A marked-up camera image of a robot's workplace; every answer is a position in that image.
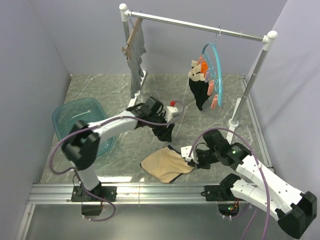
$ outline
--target laundry basket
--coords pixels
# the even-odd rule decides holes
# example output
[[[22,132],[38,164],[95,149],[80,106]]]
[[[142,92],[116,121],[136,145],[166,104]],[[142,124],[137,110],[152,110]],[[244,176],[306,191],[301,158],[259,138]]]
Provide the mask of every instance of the laundry basket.
[[[86,97],[68,102],[58,107],[52,114],[52,122],[59,139],[67,136],[74,124],[82,120],[86,124],[106,119],[107,116],[97,100]],[[109,151],[115,144],[113,136],[99,144],[97,157]]]

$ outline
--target gray striped cloth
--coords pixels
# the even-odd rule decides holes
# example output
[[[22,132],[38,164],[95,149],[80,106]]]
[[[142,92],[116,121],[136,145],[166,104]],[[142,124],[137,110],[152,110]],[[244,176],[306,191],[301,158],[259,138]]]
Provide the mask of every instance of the gray striped cloth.
[[[141,91],[141,81],[144,76],[144,72],[141,69],[142,63],[141,55],[146,53],[144,32],[142,31],[141,24],[138,27],[138,31],[134,36],[134,40],[131,44],[131,58],[127,57],[129,68],[131,69],[131,87],[130,98],[135,98],[135,93]]]

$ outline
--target metal pole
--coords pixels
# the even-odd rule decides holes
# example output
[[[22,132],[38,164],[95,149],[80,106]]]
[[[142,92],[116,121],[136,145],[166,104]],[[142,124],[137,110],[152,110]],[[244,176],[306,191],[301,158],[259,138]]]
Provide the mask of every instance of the metal pole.
[[[255,67],[254,67],[254,70],[253,70],[253,73],[252,73],[252,75],[251,75],[251,77],[250,77],[250,80],[249,80],[249,82],[248,82],[248,85],[246,86],[246,89],[245,89],[245,91],[244,91],[244,93],[243,93],[243,96],[242,96],[242,98],[241,98],[241,101],[240,101],[240,103],[239,103],[239,106],[238,106],[238,108],[236,109],[236,112],[235,112],[235,114],[234,114],[234,116],[233,116],[233,118],[232,118],[232,122],[233,122],[234,124],[236,124],[237,121],[238,121],[239,118],[240,118],[240,114],[241,114],[242,108],[244,107],[244,105],[245,105],[245,103],[246,103],[246,101],[247,101],[247,99],[248,99],[248,96],[249,96],[249,94],[250,94],[250,90],[251,90],[251,88],[253,87],[253,85],[254,85],[254,83],[255,83],[255,81],[256,81],[256,79],[257,79],[258,73],[259,73],[259,71],[260,71],[260,69],[261,69],[262,64],[264,63],[264,60],[265,60],[267,54],[268,54],[268,51],[262,50],[262,52],[261,52],[261,54],[260,54],[260,56],[259,56],[258,62],[256,63],[256,65],[255,65]]]
[[[199,29],[207,32],[213,32],[217,34],[223,34],[223,35],[233,36],[233,37],[242,38],[242,39],[249,39],[249,40],[254,40],[254,41],[263,42],[263,43],[266,43],[265,41],[267,38],[267,36],[249,35],[242,32],[229,31],[229,30],[224,30],[217,27],[205,26],[205,25],[200,25],[192,22],[180,21],[180,20],[175,20],[175,19],[161,17],[161,16],[154,16],[154,15],[144,14],[141,12],[134,12],[131,10],[125,11],[124,14],[130,17],[132,16],[136,18],[148,19],[156,22],[173,24],[173,25],[178,25],[178,26],[192,28],[192,29]]]
[[[125,3],[121,3],[119,6],[119,9],[121,13],[121,19],[123,22],[125,42],[128,42],[130,31],[129,31],[129,24],[128,24],[128,15],[125,14],[125,11],[128,10],[128,7]]]

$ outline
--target gray marble surface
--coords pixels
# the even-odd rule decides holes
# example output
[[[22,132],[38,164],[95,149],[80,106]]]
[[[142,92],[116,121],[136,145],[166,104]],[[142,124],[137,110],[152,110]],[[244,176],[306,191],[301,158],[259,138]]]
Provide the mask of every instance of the gray marble surface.
[[[130,79],[128,74],[73,75],[65,103],[81,98],[94,98],[101,104],[108,117],[117,115],[126,109],[130,101]],[[145,101],[149,96],[160,99],[164,105],[168,105],[171,100],[183,101],[185,114],[176,123],[170,143],[175,149],[180,150],[180,147],[191,145],[195,138],[208,128],[227,127],[236,100],[242,96],[243,90],[238,75],[224,75],[223,87],[222,107],[210,109],[213,98],[211,96],[203,105],[203,111],[199,111],[190,91],[186,74],[147,74],[142,97],[138,101]],[[236,131],[252,145],[259,159],[262,160],[260,146],[247,105]],[[55,135],[51,149],[57,142],[58,139]],[[159,182],[140,167],[140,162],[166,145],[168,143],[159,141],[148,127],[124,132],[116,136],[115,144],[109,152],[96,159],[96,173],[101,182]],[[54,168],[61,171],[68,167],[70,167],[69,161],[58,150],[54,158]],[[176,181],[219,182],[229,173],[234,173],[234,171],[221,163],[215,163],[209,170],[194,169],[192,172],[180,176]],[[46,166],[41,182],[71,183],[73,176],[73,172],[59,176],[54,175]]]

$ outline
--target white wall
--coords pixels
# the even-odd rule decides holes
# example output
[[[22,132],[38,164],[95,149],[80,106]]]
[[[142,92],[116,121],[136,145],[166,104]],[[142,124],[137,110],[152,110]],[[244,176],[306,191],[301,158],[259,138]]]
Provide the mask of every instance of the white wall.
[[[28,0],[0,0],[0,239],[14,239],[70,76]]]
[[[74,74],[128,73],[120,51],[125,44],[119,4],[143,13],[212,27],[265,35],[287,0],[30,0],[48,29],[68,71]],[[202,47],[216,34],[145,20],[150,73],[187,73]],[[217,47],[224,73],[247,74],[259,42],[222,36]]]
[[[320,197],[320,1],[288,0],[252,98],[275,171]],[[304,240],[320,239],[320,218]]]

